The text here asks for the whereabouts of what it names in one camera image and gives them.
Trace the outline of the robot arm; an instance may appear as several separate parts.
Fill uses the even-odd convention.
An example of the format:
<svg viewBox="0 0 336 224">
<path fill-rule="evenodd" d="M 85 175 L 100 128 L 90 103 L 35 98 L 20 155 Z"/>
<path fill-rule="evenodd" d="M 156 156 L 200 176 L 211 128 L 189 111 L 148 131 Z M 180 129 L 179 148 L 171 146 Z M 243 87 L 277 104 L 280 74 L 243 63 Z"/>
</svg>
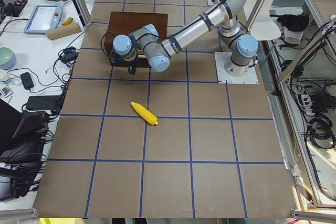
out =
<svg viewBox="0 0 336 224">
<path fill-rule="evenodd" d="M 128 35 L 117 35 L 107 56 L 111 62 L 131 62 L 138 56 L 137 51 L 142 50 L 150 67 L 156 72 L 163 72 L 170 66 L 173 56 L 198 37 L 218 27 L 220 39 L 232 52 L 230 58 L 225 61 L 225 71 L 234 77 L 243 76 L 258 49 L 256 38 L 241 31 L 237 18 L 247 0 L 212 1 L 214 4 L 208 10 L 200 13 L 192 22 L 162 42 L 158 42 L 159 34 L 152 24 Z"/>
</svg>

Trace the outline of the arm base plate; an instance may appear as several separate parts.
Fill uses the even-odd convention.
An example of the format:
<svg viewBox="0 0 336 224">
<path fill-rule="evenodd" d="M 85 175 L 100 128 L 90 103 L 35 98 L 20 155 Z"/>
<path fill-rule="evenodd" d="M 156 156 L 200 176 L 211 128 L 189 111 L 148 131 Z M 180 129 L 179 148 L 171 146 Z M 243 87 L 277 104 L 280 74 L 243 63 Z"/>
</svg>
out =
<svg viewBox="0 0 336 224">
<path fill-rule="evenodd" d="M 258 84 L 253 58 L 246 66 L 232 62 L 231 52 L 215 52 L 217 81 L 219 84 Z"/>
</svg>

